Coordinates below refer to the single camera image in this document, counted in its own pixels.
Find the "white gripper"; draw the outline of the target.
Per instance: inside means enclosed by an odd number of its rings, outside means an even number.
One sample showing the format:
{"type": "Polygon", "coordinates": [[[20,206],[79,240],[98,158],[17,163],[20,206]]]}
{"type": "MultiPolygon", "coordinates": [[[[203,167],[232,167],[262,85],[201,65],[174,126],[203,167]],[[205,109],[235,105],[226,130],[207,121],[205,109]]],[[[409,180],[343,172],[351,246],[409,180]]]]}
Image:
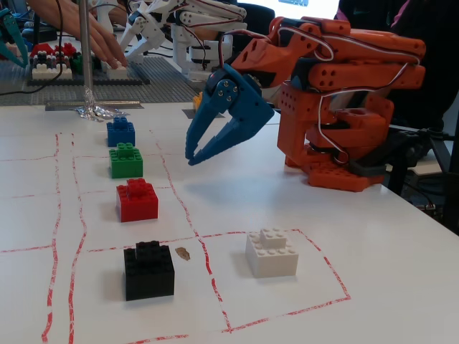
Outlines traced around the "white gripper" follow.
{"type": "Polygon", "coordinates": [[[125,57],[129,62],[143,59],[143,53],[157,49],[166,39],[164,27],[167,19],[175,11],[179,1],[142,1],[139,7],[129,16],[125,31],[120,39],[120,48],[125,50],[131,40],[140,35],[136,44],[125,57]]]}

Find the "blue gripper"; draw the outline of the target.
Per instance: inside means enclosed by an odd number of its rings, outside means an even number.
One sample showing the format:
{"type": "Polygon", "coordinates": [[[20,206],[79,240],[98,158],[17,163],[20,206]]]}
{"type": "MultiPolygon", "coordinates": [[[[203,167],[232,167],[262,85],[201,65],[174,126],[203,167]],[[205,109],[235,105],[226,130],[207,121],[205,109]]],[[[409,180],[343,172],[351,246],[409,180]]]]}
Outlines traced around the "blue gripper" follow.
{"type": "Polygon", "coordinates": [[[208,78],[202,102],[186,133],[188,164],[197,165],[251,139],[273,115],[274,110],[262,97],[258,79],[225,64],[208,78]],[[203,134],[216,116],[224,112],[230,114],[231,121],[196,152],[203,134]]]}

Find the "bare hand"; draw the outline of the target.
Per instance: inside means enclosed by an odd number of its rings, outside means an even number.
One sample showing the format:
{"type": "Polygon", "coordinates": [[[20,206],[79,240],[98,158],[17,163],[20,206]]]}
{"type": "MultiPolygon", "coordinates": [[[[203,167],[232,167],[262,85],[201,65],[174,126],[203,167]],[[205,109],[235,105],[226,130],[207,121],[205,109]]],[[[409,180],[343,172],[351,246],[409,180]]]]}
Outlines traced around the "bare hand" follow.
{"type": "Polygon", "coordinates": [[[90,46],[94,54],[103,62],[107,62],[113,69],[118,64],[123,67],[128,65],[124,50],[121,49],[116,38],[109,31],[104,29],[92,14],[88,14],[90,46]]]}

